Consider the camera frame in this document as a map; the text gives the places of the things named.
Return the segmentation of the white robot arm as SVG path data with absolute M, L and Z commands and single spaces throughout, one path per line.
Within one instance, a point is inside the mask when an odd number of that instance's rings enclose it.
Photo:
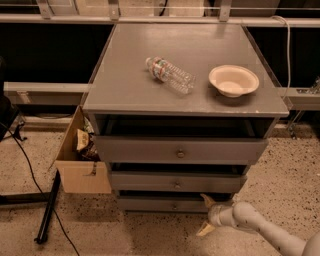
M 248 202 L 236 202 L 229 206 L 219 204 L 203 193 L 201 197 L 208 209 L 208 219 L 203 222 L 197 236 L 205 236 L 217 227 L 232 227 L 240 231 L 257 232 L 282 256 L 320 256 L 320 232 L 304 241 L 267 221 Z

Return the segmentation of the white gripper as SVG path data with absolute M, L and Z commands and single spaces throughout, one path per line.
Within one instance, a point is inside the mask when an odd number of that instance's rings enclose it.
M 233 207 L 223 204 L 215 204 L 216 201 L 210 196 L 201 193 L 200 196 L 204 199 L 204 204 L 207 208 L 210 208 L 208 212 L 209 222 L 205 221 L 196 235 L 203 237 L 215 230 L 215 227 L 228 226 L 233 227 L 235 224 L 233 218 Z

